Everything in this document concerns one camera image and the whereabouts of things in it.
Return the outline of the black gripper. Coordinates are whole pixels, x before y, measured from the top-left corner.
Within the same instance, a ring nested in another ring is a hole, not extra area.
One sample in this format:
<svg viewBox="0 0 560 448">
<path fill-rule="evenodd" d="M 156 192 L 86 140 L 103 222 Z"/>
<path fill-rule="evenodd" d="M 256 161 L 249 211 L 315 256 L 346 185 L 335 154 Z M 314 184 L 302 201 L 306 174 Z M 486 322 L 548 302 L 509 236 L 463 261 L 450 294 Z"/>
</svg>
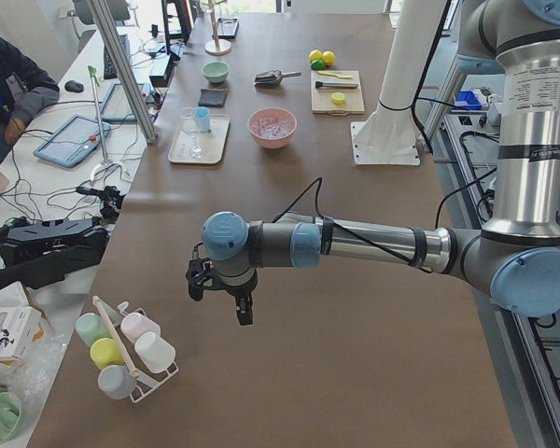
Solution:
<svg viewBox="0 0 560 448">
<path fill-rule="evenodd" d="M 186 272 L 189 296 L 194 301 L 201 301 L 205 290 L 224 290 L 235 297 L 236 315 L 239 324 L 241 326 L 252 325 L 253 299 L 251 294 L 258 284 L 257 272 L 248 274 L 247 279 L 241 281 L 238 286 L 225 283 L 214 269 L 213 261 L 208 257 L 200 257 L 199 247 L 201 245 L 202 243 L 198 243 L 193 247 L 192 258 Z"/>
</svg>

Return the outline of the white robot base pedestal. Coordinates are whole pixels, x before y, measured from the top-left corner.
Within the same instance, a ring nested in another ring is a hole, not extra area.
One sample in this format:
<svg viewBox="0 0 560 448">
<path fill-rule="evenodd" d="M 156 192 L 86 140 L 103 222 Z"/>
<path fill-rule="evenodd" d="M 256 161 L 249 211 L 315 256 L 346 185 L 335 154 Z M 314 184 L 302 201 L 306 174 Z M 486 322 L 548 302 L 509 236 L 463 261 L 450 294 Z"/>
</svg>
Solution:
<svg viewBox="0 0 560 448">
<path fill-rule="evenodd" d="M 399 14 L 378 105 L 364 122 L 351 124 L 357 165 L 420 164 L 413 122 L 414 99 L 450 3 L 406 1 Z"/>
</svg>

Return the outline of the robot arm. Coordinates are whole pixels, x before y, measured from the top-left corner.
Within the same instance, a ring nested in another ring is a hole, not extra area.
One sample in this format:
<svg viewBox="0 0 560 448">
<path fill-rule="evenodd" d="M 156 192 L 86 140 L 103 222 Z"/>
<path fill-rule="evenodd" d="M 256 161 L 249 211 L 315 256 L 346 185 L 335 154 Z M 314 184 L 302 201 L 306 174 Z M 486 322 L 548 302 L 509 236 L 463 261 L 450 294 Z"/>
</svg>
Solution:
<svg viewBox="0 0 560 448">
<path fill-rule="evenodd" d="M 224 290 L 239 322 L 253 321 L 262 267 L 316 266 L 324 255 L 401 263 L 449 274 L 517 315 L 560 309 L 560 1 L 467 1 L 459 65 L 503 71 L 493 215 L 477 230 L 425 231 L 282 212 L 245 222 L 219 212 L 203 224 L 186 274 L 189 295 Z"/>
</svg>

